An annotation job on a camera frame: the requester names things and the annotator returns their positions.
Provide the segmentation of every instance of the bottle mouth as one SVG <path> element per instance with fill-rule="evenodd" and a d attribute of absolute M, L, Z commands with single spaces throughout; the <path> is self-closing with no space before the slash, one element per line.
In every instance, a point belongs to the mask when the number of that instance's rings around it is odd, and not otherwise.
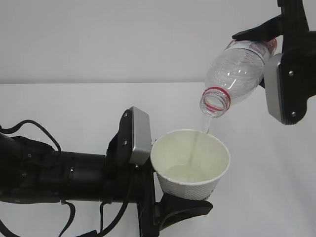
<path fill-rule="evenodd" d="M 207 116 L 216 118 L 223 115 L 229 109 L 231 97 L 223 88 L 210 87 L 203 93 L 199 105 Z"/>

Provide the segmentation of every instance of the white background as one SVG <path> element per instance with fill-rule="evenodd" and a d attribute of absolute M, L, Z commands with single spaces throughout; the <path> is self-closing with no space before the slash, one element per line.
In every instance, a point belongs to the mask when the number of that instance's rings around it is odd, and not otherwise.
<path fill-rule="evenodd" d="M 316 29 L 316 2 L 304 4 Z M 278 14 L 276 0 L 0 0 L 2 83 L 134 82 L 1 85 L 0 124 L 34 119 L 63 150 L 97 154 L 133 105 L 150 115 L 153 140 L 201 129 L 203 83 L 163 82 L 203 81 L 232 34 Z M 210 198 L 214 209 L 160 236 L 316 236 L 315 103 L 299 124 L 283 126 L 268 115 L 258 88 L 216 119 L 210 133 L 228 146 L 232 164 Z M 32 126 L 19 134 L 50 143 Z M 99 228 L 99 204 L 75 204 L 66 237 Z M 105 225 L 119 207 L 105 207 Z M 55 237 L 68 215 L 59 204 L 0 203 L 0 218 L 23 237 Z M 109 236 L 138 236 L 135 205 Z"/>
<path fill-rule="evenodd" d="M 0 82 L 203 81 L 233 34 L 279 14 L 277 0 L 0 0 Z"/>

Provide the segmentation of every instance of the paper cup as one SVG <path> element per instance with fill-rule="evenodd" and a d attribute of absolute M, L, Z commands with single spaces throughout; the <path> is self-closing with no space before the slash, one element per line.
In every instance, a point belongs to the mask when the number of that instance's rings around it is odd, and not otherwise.
<path fill-rule="evenodd" d="M 228 170 L 231 156 L 216 137 L 182 129 L 172 131 L 154 143 L 151 162 L 165 193 L 204 200 Z"/>

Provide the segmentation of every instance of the robotic hand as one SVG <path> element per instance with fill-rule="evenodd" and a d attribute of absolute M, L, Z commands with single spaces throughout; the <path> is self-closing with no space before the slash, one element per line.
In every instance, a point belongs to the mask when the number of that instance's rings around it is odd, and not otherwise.
<path fill-rule="evenodd" d="M 277 0 L 281 15 L 233 35 L 236 40 L 269 41 L 283 35 L 282 54 L 265 65 L 269 113 L 283 124 L 296 124 L 316 95 L 316 31 L 310 31 L 302 0 Z"/>

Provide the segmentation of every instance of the clear plastic bottle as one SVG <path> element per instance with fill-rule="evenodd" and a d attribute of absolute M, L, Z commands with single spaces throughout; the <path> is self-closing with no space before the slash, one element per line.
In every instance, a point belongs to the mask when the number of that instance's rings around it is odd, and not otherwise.
<path fill-rule="evenodd" d="M 277 40 L 232 41 L 210 67 L 201 110 L 212 118 L 245 99 L 263 78 L 264 63 L 274 54 Z"/>

